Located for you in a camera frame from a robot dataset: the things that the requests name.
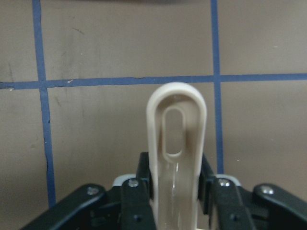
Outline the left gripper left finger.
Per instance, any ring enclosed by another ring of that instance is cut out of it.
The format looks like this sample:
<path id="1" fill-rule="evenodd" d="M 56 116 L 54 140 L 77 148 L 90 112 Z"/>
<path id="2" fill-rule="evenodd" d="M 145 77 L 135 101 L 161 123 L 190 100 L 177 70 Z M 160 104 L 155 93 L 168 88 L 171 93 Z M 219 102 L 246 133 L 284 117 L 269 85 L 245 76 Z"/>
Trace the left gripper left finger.
<path id="1" fill-rule="evenodd" d="M 118 177 L 110 190 L 97 184 L 77 188 L 26 224 L 25 230 L 153 230 L 151 173 L 147 152 L 136 175 Z"/>

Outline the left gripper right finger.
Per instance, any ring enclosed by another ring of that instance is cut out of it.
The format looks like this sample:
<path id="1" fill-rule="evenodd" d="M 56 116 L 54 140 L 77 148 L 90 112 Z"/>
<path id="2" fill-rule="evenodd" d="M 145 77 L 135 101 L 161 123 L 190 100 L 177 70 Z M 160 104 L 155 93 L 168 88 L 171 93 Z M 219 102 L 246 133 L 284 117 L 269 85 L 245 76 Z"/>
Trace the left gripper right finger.
<path id="1" fill-rule="evenodd" d="M 198 199 L 211 230 L 305 230 L 307 203 L 269 183 L 243 188 L 233 176 L 215 174 L 202 158 Z"/>

